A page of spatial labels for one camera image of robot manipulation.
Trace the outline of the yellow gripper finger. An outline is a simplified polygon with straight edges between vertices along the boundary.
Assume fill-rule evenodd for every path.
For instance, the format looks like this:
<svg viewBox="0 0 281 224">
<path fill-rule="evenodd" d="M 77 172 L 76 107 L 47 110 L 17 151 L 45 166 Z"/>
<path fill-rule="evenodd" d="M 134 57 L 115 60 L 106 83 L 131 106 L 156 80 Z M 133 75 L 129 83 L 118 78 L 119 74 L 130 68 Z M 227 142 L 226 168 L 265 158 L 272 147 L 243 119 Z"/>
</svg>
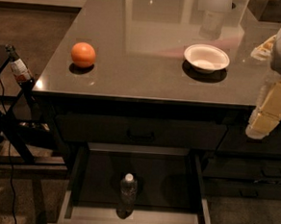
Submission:
<svg viewBox="0 0 281 224">
<path fill-rule="evenodd" d="M 271 55 L 272 46 L 275 40 L 276 36 L 269 37 L 265 42 L 253 49 L 250 56 L 259 61 L 267 60 Z"/>
<path fill-rule="evenodd" d="M 264 85 L 257 98 L 256 108 L 245 128 L 252 139 L 269 136 L 281 121 L 281 78 L 271 85 Z"/>
</svg>

